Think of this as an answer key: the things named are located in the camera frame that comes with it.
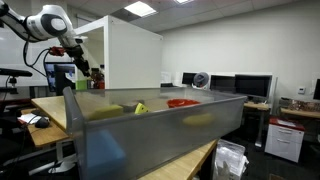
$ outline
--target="white partition wall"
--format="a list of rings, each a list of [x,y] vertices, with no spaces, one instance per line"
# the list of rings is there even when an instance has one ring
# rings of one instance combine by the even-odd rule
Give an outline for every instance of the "white partition wall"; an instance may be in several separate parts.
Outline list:
[[[160,87],[162,36],[111,16],[75,31],[88,37],[82,47],[90,67],[104,64],[106,89]]]

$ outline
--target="black monitor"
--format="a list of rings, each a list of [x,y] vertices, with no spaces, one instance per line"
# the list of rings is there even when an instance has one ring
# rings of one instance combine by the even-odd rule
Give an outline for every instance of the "black monitor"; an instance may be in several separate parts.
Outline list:
[[[313,99],[320,100],[320,79],[317,79],[317,84],[314,90]]]
[[[55,71],[54,65],[69,65],[74,66],[71,62],[46,62],[45,63],[45,71],[47,75],[47,81],[50,92],[56,92],[56,82],[55,82]]]
[[[192,85],[193,78],[197,73],[183,73],[182,84]]]
[[[250,97],[269,96],[272,76],[271,75],[240,75],[235,76],[236,93]]]
[[[210,89],[224,92],[235,91],[235,77],[234,76],[218,76],[212,75],[210,82]]]

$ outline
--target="floor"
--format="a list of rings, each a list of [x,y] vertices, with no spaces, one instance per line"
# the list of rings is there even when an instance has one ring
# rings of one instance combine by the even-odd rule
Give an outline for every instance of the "floor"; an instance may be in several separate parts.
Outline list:
[[[246,134],[243,129],[223,137],[246,148],[249,165],[242,180],[267,180],[270,174],[287,180],[320,180],[320,155],[312,150],[313,143],[303,142],[299,163],[295,163],[264,153],[264,147],[257,149],[251,137],[255,136]]]

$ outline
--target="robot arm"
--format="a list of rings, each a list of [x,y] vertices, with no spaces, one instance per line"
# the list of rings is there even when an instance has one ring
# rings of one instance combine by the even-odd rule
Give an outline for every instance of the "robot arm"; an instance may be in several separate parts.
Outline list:
[[[56,5],[45,5],[35,16],[21,16],[0,0],[0,20],[27,42],[45,41],[57,37],[66,53],[83,75],[90,76],[88,61],[82,57],[81,46],[75,40],[72,23],[65,11]]]

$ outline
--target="yellow object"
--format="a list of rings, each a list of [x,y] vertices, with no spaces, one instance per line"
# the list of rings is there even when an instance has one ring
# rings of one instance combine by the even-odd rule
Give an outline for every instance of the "yellow object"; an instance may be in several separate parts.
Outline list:
[[[214,121],[214,117],[210,113],[205,113],[186,117],[182,121],[184,124],[190,126],[203,126],[212,123]]]
[[[89,114],[89,120],[100,120],[123,115],[123,108],[119,105],[111,105],[93,111]]]
[[[146,112],[149,112],[149,109],[145,105],[139,103],[137,105],[136,111],[134,113],[135,114],[142,114],[142,113],[146,113]]]

